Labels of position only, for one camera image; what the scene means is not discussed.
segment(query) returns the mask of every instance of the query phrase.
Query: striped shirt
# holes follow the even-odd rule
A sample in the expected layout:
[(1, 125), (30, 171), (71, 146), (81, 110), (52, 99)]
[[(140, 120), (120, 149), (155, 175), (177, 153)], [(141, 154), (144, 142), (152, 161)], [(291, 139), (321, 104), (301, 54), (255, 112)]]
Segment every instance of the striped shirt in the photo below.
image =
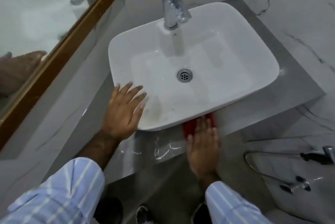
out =
[[(90, 223), (104, 186), (103, 172), (94, 161), (83, 157), (70, 160), (10, 205), (0, 224)], [(206, 200), (214, 224), (270, 223), (256, 206), (222, 182), (208, 187)]]

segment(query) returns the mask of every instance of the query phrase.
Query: gray countertop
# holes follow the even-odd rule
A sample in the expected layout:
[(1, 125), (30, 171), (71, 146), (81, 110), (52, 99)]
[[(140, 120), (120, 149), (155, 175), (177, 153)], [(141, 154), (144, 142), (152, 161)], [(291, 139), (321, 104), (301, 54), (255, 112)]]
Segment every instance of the gray countertop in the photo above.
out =
[[(242, 0), (226, 2), (246, 18), (269, 47), (278, 61), (280, 72), (278, 78), (269, 86), (215, 111), (215, 119), (221, 135), (235, 132), (324, 94)], [(113, 80), (109, 74), (46, 177), (71, 159), (99, 130), (112, 90)], [(116, 150), (104, 171), (106, 183), (119, 180), (143, 167), (168, 160), (184, 152), (182, 125), (158, 132), (138, 131), (128, 140), (123, 141)]]

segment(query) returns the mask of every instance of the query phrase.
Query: floor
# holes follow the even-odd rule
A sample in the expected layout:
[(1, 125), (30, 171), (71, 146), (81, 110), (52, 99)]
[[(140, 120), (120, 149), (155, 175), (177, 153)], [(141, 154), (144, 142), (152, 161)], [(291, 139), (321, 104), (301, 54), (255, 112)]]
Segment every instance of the floor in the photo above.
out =
[[(218, 173), (224, 183), (257, 205), (263, 213), (275, 209), (275, 203), (261, 176), (243, 161), (246, 150), (239, 132), (225, 136)], [(188, 167), (186, 155), (177, 156), (112, 183), (107, 195), (118, 197), (124, 208), (123, 223), (133, 224), (141, 203), (152, 210), (158, 223), (190, 223), (190, 216), (203, 201), (204, 194)]]

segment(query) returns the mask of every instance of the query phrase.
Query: white ceramic sink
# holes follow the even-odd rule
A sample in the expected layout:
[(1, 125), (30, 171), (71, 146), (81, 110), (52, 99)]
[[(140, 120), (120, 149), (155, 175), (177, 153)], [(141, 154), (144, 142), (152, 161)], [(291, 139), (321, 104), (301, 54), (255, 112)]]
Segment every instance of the white ceramic sink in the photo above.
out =
[(88, 6), (87, 0), (77, 6), (70, 0), (0, 0), (0, 57), (51, 52)]
[[(190, 10), (168, 31), (163, 19), (115, 36), (108, 48), (114, 83), (143, 85), (139, 129), (156, 131), (227, 106), (273, 82), (277, 60), (243, 16), (226, 3)], [(182, 83), (177, 72), (189, 69)]]

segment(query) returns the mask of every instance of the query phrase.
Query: blue striped sleeve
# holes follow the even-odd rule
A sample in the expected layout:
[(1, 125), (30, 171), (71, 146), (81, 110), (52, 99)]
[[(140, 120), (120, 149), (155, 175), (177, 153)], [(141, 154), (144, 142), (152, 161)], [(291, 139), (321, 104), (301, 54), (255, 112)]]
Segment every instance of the blue striped sleeve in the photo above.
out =
[(207, 188), (206, 201), (213, 224), (271, 224), (255, 205), (221, 181)]
[(90, 223), (105, 185), (101, 168), (88, 158), (66, 163), (39, 187), (9, 206), (0, 224)]

